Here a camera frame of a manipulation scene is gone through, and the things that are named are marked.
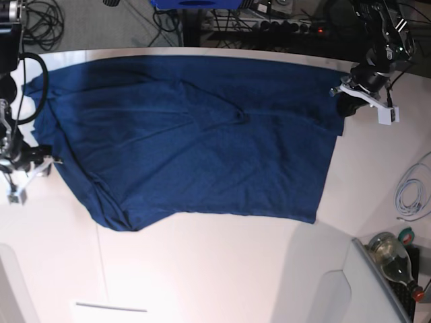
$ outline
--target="bottle cap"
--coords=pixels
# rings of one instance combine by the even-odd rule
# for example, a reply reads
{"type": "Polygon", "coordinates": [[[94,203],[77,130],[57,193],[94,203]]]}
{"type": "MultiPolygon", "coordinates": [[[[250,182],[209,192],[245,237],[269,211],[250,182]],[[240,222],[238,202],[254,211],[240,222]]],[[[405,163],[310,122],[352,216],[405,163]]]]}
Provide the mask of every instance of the bottle cap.
{"type": "Polygon", "coordinates": [[[421,287],[419,287],[411,294],[411,296],[415,301],[422,301],[425,296],[425,292],[421,287]]]}

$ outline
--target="table surface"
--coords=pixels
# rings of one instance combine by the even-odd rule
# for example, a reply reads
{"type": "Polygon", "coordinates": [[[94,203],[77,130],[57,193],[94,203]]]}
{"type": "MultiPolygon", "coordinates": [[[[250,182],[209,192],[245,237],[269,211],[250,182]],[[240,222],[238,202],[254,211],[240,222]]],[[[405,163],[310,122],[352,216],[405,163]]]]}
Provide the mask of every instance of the table surface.
{"type": "MultiPolygon", "coordinates": [[[[47,54],[44,59],[52,70],[126,55],[244,57],[340,71],[349,71],[351,66],[349,62],[318,57],[216,48],[84,50],[47,54]]],[[[31,61],[27,69],[28,79],[40,73],[31,61]]],[[[22,83],[22,67],[13,77],[22,83]]],[[[347,252],[344,242],[352,236],[367,240],[376,232],[396,232],[406,226],[396,220],[393,193],[402,173],[431,150],[430,89],[431,80],[406,74],[393,91],[394,103],[401,111],[400,123],[379,124],[376,110],[371,107],[363,107],[346,119],[344,134],[338,138],[333,153],[316,225],[262,217],[181,213],[138,234],[119,234],[96,225],[54,171],[49,178],[38,178],[32,183],[25,207],[6,205],[3,187],[0,188],[0,243],[10,245],[17,253],[42,322],[71,322],[61,312],[69,311],[68,306],[60,303],[62,297],[132,303],[138,307],[145,304],[156,312],[166,312],[161,302],[173,308],[165,315],[176,318],[176,322],[178,317],[183,317],[184,322],[199,322],[199,311],[213,312],[214,304],[219,312],[207,322],[219,322],[225,316],[232,318],[230,322],[279,322],[275,319],[277,311],[282,314],[286,308],[295,311],[296,307],[305,306],[290,299],[293,282],[286,280],[286,275],[306,274],[302,288],[315,289],[324,271],[342,268],[347,252]],[[330,253],[328,259],[314,257],[319,250],[330,253]],[[298,255],[303,257],[304,252],[310,256],[299,260],[298,255]],[[293,256],[296,265],[303,263],[310,268],[307,273],[292,267],[293,256]],[[47,257],[51,260],[40,265],[40,259],[47,257]],[[83,262],[91,265],[81,266],[83,262]],[[221,264],[229,264],[229,271],[221,264]],[[49,268],[58,270],[53,274],[49,268]],[[70,281],[76,276],[86,278],[85,286],[75,282],[59,291],[55,283],[49,283],[70,281]],[[153,288],[153,292],[130,293],[136,286],[140,291],[153,288]],[[46,300],[46,291],[56,295],[49,297],[50,302],[46,300]],[[290,300],[280,303],[281,299],[290,300]],[[58,306],[58,312],[52,312],[53,304],[58,306]],[[184,308],[196,304],[199,310],[181,316],[184,308]],[[255,310],[252,314],[238,314],[240,306],[255,310]]],[[[26,98],[22,116],[30,114],[33,108],[32,101],[26,98]]],[[[31,126],[23,129],[26,136],[30,131],[31,126]]],[[[430,226],[431,218],[412,224],[422,243],[431,246],[430,226]]],[[[296,322],[304,322],[301,314],[296,322]]]]}

